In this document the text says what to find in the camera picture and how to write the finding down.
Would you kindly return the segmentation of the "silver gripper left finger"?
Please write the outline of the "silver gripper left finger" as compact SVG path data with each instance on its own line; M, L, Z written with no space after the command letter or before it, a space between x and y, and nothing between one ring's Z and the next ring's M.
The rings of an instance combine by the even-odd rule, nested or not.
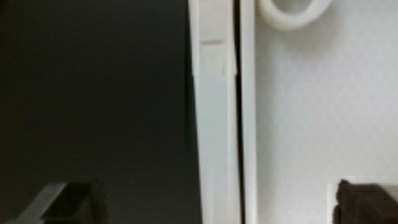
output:
M110 224L101 182L50 183L14 224Z

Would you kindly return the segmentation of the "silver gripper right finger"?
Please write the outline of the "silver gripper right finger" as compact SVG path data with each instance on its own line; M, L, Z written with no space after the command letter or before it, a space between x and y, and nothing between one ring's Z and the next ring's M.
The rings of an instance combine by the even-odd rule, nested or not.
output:
M332 224L398 224L398 201L379 184L341 180L336 202Z

